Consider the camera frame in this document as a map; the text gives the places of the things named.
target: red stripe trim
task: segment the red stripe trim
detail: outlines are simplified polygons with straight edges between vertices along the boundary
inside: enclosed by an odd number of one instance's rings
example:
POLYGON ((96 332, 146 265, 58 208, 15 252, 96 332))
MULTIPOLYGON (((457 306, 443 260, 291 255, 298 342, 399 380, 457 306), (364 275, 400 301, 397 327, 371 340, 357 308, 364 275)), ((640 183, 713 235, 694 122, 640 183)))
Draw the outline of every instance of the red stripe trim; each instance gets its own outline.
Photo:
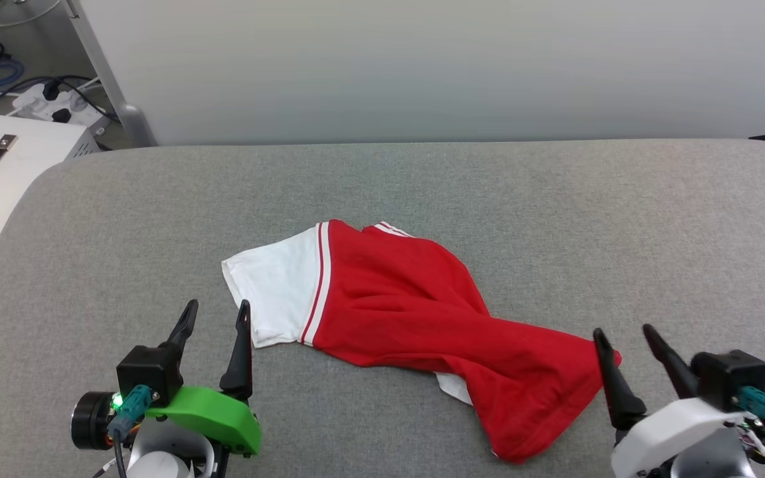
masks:
POLYGON ((319 265, 321 267, 321 276, 318 278, 318 291, 315 293, 315 302, 312 303, 312 311, 309 313, 309 319, 306 321, 306 329, 303 330, 303 336, 300 337, 300 342, 306 342, 306 333, 309 332, 309 326, 312 325, 312 317, 315 317, 315 309, 318 306, 318 299, 321 297, 321 286, 324 283, 324 247, 321 239, 321 231, 323 227, 318 224, 318 255, 321 258, 319 265))

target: green led light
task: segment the green led light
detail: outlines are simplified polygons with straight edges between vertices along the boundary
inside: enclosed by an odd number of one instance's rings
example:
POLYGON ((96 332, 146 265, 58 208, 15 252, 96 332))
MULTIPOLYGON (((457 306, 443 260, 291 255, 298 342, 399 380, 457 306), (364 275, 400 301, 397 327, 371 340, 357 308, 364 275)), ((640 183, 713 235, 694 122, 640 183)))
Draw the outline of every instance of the green led light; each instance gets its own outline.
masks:
POLYGON ((122 406, 122 395, 115 393, 112 396, 112 406, 115 410, 119 410, 120 406, 122 406))

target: floor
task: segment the floor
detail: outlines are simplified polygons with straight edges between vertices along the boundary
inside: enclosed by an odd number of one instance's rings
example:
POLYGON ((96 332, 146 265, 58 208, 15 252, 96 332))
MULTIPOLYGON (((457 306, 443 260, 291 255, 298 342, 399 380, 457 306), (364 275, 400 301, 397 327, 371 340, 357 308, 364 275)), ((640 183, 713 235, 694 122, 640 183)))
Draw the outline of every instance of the floor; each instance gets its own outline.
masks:
MULTIPOLYGON (((0 3, 0 22, 9 23, 30 18, 32 12, 43 11, 51 5, 52 0, 27 0, 16 3, 8 0, 0 3)), ((33 76, 79 75, 93 78, 94 68, 88 55, 82 48, 82 43, 76 36, 68 13, 63 3, 47 15, 36 21, 31 21, 17 27, 0 28, 0 42, 6 46, 13 60, 24 64, 25 72, 21 79, 33 76)), ((110 103, 102 88, 89 90, 88 97, 97 105, 109 109, 110 103)), ((12 101, 15 98, 6 97, 0 100, 0 115, 13 111, 12 101)), ((106 133, 97 141, 112 149, 131 147, 124 130, 118 124, 106 128, 106 133)))

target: red and white shirt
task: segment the red and white shirt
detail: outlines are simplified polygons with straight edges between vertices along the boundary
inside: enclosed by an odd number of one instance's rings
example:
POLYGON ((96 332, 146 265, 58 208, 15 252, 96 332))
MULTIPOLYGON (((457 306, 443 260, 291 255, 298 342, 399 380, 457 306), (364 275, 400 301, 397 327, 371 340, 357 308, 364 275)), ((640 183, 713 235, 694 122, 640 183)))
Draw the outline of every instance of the red and white shirt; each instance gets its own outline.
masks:
POLYGON ((301 342, 357 366, 436 372, 507 461, 548 448, 601 387, 591 341, 492 317, 453 254, 385 222, 319 223, 222 271, 236 304, 251 303, 254 346, 301 342))

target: white stripe trim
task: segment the white stripe trim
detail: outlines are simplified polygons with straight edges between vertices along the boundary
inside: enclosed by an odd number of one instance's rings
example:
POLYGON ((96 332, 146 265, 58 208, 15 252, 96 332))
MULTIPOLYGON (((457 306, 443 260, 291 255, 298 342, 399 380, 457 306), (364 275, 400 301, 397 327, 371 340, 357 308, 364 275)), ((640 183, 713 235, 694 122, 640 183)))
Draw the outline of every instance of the white stripe trim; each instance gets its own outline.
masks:
POLYGON ((398 229, 398 228, 396 228, 396 227, 394 227, 394 226, 391 226, 391 224, 389 224, 389 223, 386 223, 385 221, 380 221, 380 224, 382 224, 383 226, 386 226, 386 227, 388 227, 388 229, 391 229, 391 230, 393 230, 393 231, 395 231, 395 232, 399 232, 399 233, 401 233, 402 235, 404 235, 404 236, 406 236, 406 237, 415 237, 415 236, 413 236, 412 234, 410 234, 410 233, 407 233, 405 230, 402 230, 402 229, 398 229))
POLYGON ((324 305, 327 305, 327 294, 329 293, 329 284, 332 276, 332 262, 329 249, 329 221, 321 223, 321 250, 323 251, 323 279, 321 281, 321 293, 318 295, 318 303, 315 311, 312 313, 309 330, 306 332, 306 345, 315 344, 315 334, 318 327, 321 326, 321 318, 324 315, 324 305))
POLYGON ((393 236, 408 237, 408 236, 402 235, 401 233, 395 230, 388 229, 386 226, 383 226, 382 224, 374 224, 374 227, 376 227, 379 230, 382 230, 382 232, 388 232, 389 234, 393 236))

